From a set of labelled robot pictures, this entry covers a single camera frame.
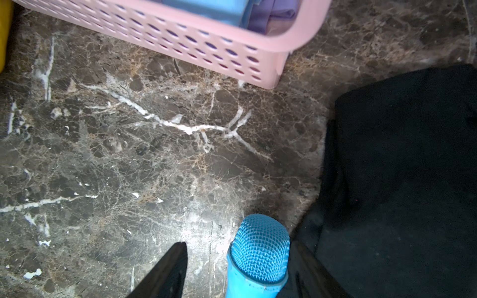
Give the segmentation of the yellow t-shirt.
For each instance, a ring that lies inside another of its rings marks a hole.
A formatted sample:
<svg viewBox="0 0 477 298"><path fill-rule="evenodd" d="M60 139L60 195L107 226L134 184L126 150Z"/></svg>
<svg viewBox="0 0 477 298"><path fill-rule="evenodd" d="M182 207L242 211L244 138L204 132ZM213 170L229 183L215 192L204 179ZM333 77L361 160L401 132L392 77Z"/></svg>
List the yellow t-shirt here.
<svg viewBox="0 0 477 298"><path fill-rule="evenodd" d="M11 0L0 1L0 72L6 64L6 49L14 13L14 3Z"/></svg>

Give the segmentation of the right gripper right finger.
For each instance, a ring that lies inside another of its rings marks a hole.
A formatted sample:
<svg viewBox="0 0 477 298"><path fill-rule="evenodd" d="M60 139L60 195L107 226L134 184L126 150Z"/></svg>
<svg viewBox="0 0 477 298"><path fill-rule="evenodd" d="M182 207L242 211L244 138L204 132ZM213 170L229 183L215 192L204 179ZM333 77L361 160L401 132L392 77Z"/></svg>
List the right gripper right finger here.
<svg viewBox="0 0 477 298"><path fill-rule="evenodd" d="M288 281L278 293L279 298L350 297L302 242L291 244L288 274Z"/></svg>

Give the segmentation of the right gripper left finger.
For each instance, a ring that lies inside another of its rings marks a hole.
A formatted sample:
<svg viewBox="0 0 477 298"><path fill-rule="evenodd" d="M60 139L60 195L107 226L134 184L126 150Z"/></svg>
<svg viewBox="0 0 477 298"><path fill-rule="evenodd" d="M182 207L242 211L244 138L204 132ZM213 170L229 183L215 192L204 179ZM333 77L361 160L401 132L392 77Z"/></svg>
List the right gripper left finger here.
<svg viewBox="0 0 477 298"><path fill-rule="evenodd" d="M174 243L127 298L181 298L187 267L186 243Z"/></svg>

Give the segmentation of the light blue t-shirt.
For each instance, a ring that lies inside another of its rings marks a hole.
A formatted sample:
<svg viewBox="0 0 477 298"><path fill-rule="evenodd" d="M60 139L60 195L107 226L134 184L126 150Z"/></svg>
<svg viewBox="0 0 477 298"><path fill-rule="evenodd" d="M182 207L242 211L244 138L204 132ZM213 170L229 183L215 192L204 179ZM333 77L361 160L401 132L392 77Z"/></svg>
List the light blue t-shirt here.
<svg viewBox="0 0 477 298"><path fill-rule="evenodd" d="M255 0L163 0L164 5L236 26L247 27Z"/></svg>

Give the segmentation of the pink plastic basket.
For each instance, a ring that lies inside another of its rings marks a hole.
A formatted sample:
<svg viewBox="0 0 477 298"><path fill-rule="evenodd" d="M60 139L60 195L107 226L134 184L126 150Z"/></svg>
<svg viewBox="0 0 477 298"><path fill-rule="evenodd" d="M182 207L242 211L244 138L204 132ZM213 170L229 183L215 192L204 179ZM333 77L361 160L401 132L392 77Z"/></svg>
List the pink plastic basket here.
<svg viewBox="0 0 477 298"><path fill-rule="evenodd" d="M18 1L48 16L273 89L291 52L323 25L330 1L302 1L283 34L265 36L152 1Z"/></svg>

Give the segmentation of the purple t-shirt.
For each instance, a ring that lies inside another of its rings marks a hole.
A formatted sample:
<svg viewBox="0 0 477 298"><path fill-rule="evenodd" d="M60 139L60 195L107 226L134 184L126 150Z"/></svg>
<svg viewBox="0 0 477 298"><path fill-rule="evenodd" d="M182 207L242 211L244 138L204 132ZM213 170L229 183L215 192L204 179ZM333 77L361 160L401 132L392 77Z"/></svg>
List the purple t-shirt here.
<svg viewBox="0 0 477 298"><path fill-rule="evenodd" d="M260 34L267 34L279 23L290 24L295 20L301 1L276 0L253 1L247 29Z"/></svg>

